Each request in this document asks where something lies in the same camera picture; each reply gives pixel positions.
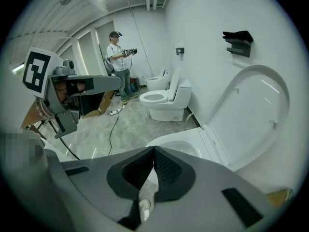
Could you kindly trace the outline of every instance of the toilet base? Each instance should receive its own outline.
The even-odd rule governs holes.
[[[159,121],[182,121],[184,109],[155,110],[149,109],[150,117]]]

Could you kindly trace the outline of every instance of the white cable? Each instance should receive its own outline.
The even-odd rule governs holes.
[[[185,120],[185,123],[184,123],[184,130],[186,130],[187,129],[187,122],[188,122],[188,120],[189,120],[189,118],[191,118],[191,116],[193,115],[193,113],[190,113],[189,115],[188,115],[188,117],[187,117],[187,119]]]
[[[45,110],[43,109],[43,105],[42,105],[42,100],[40,99],[40,105],[41,105],[41,110],[43,111],[43,113],[45,113],[45,115],[48,117],[48,118],[52,118],[53,116],[50,116],[49,114],[47,114],[45,112]]]
[[[126,1],[127,1],[128,5],[129,5],[129,8],[130,8],[130,10],[131,10],[131,13],[132,13],[132,16],[133,16],[133,19],[134,19],[134,22],[135,22],[135,26],[136,26],[136,29],[137,29],[137,33],[139,34],[140,42],[141,42],[141,45],[142,45],[142,47],[143,47],[143,50],[144,50],[144,53],[145,53],[145,56],[146,56],[146,59],[147,59],[147,62],[148,62],[148,66],[149,66],[151,75],[154,76],[153,71],[152,71],[152,69],[151,69],[151,67],[150,67],[150,63],[149,63],[149,60],[148,60],[148,57],[147,57],[147,54],[146,54],[146,50],[145,50],[143,41],[141,40],[139,27],[137,26],[137,23],[136,23],[136,20],[135,20],[135,16],[134,16],[134,14],[133,14],[133,10],[132,10],[131,4],[130,4],[129,0],[126,0]]]
[[[31,41],[30,41],[29,48],[31,47],[32,42],[33,42],[34,38],[37,36],[39,30],[42,29],[42,25],[45,23],[45,19],[49,16],[49,13],[51,13],[52,10],[56,7],[56,5],[59,3],[59,1],[58,1],[57,3],[55,3],[55,5],[51,8],[51,10],[50,10],[50,11],[46,14],[46,16],[43,18],[41,24],[39,25],[39,27],[38,27],[38,29],[36,30],[36,32],[35,32],[33,38],[32,38]]]

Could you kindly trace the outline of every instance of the toilet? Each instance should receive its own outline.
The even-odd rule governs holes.
[[[201,127],[156,138],[147,146],[178,150],[236,171],[275,142],[289,104],[280,75],[267,66],[252,65],[233,78]],[[154,172],[149,179],[157,183]]]
[[[162,69],[160,75],[146,79],[148,91],[164,90],[169,88],[169,82],[171,80],[171,74]]]
[[[140,102],[149,109],[150,117],[154,120],[182,121],[190,96],[191,84],[188,80],[180,82],[180,66],[178,66],[168,90],[144,93],[140,96]]]

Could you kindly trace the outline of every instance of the marble floor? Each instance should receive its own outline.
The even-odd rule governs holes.
[[[137,95],[147,92],[147,88],[141,88]],[[81,118],[78,130],[63,137],[70,149],[80,158],[97,158],[107,156],[110,151],[109,136],[114,126],[117,115],[109,116],[109,111],[121,108],[122,102],[117,96],[113,96],[112,103],[106,112],[99,116]],[[156,121],[150,118],[148,109],[145,108],[139,98],[128,101],[128,104],[119,113],[119,118],[111,136],[112,154],[122,153],[139,147],[145,147],[153,139],[171,133],[184,130],[184,121],[188,116],[185,111],[182,122]],[[196,127],[193,120],[188,120],[188,129]],[[62,153],[74,159],[74,156],[64,147],[59,139],[55,139],[55,132],[47,123],[40,128],[40,132],[46,139]]]

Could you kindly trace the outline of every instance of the black cloth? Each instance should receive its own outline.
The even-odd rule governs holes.
[[[224,39],[238,39],[238,40],[246,40],[250,43],[253,42],[253,38],[251,36],[251,34],[248,31],[239,31],[239,32],[235,32],[235,33],[231,33],[231,32],[223,32]]]

